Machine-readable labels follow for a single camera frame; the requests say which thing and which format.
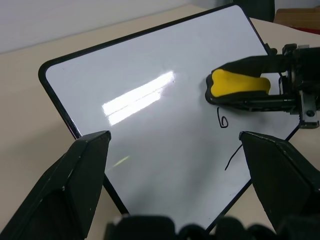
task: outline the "table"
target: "table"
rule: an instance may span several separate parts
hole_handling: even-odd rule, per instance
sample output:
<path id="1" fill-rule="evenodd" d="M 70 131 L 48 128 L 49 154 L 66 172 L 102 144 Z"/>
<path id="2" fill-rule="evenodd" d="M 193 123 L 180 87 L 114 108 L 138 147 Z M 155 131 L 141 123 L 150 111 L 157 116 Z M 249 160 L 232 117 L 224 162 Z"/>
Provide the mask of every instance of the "table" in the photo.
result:
<path id="1" fill-rule="evenodd" d="M 0 55 L 0 229 L 5 226 L 43 172 L 74 141 L 38 80 L 39 66 L 46 60 L 72 53 L 101 42 L 203 11 L 187 5 L 164 13 L 142 17 Z M 262 40 L 281 50 L 284 44 L 320 46 L 320 36 L 285 26 L 252 20 Z M 299 130 L 291 143 L 319 167 L 319 129 Z M 252 188 L 228 214 L 245 224 L 269 224 Z M 103 239 L 107 221 L 119 212 L 102 191 L 88 239 Z"/>

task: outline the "white wall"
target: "white wall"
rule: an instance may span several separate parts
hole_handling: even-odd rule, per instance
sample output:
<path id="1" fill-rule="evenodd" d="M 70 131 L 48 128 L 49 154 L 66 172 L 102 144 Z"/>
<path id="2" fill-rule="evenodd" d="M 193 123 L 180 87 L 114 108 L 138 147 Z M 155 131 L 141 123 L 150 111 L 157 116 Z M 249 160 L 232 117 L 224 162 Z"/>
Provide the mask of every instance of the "white wall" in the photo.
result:
<path id="1" fill-rule="evenodd" d="M 0 53 L 173 9 L 192 0 L 1 0 Z"/>

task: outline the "beige tabletop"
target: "beige tabletop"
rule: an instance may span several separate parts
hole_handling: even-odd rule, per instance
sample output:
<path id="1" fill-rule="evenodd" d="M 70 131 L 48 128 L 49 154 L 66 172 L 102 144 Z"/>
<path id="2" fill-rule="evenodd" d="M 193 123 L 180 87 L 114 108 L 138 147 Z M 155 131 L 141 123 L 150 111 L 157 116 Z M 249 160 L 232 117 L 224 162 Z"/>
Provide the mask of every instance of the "beige tabletop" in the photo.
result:
<path id="1" fill-rule="evenodd" d="M 74 141 L 38 79 L 47 60 L 180 19 L 205 9 L 186 5 L 163 13 L 0 54 L 0 230 L 5 227 L 44 171 Z M 320 35 L 252 19 L 265 43 L 281 51 L 288 43 L 320 46 Z M 318 169 L 320 129 L 299 130 L 290 142 Z M 103 189 L 88 239 L 103 239 L 106 224 L 119 216 Z M 229 210 L 246 226 L 271 226 L 253 187 Z"/>

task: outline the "screw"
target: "screw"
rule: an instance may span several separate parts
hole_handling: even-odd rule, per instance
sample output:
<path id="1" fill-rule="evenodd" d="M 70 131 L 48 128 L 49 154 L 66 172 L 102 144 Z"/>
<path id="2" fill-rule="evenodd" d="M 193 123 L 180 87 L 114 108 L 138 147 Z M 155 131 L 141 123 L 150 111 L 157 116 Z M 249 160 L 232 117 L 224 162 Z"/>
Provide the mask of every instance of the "screw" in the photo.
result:
<path id="1" fill-rule="evenodd" d="M 307 115 L 308 117 L 314 117 L 314 116 L 315 116 L 315 112 L 312 111 L 312 110 L 308 110 L 308 111 L 306 111 L 306 115 Z"/>

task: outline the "whiteboard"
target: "whiteboard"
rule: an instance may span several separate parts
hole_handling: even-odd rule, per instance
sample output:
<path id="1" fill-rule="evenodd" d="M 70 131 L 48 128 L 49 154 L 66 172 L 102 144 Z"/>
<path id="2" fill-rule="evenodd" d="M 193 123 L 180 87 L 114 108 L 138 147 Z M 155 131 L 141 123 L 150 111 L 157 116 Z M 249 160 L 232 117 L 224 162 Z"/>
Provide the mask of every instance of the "whiteboard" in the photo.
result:
<path id="1" fill-rule="evenodd" d="M 240 131 L 286 138 L 284 112 L 251 113 L 205 100 L 207 75 L 265 55 L 238 6 L 219 8 L 45 63 L 40 80 L 77 137 L 110 130 L 105 174 L 130 214 L 207 228 L 250 180 Z M 277 94 L 278 74 L 268 74 Z"/>

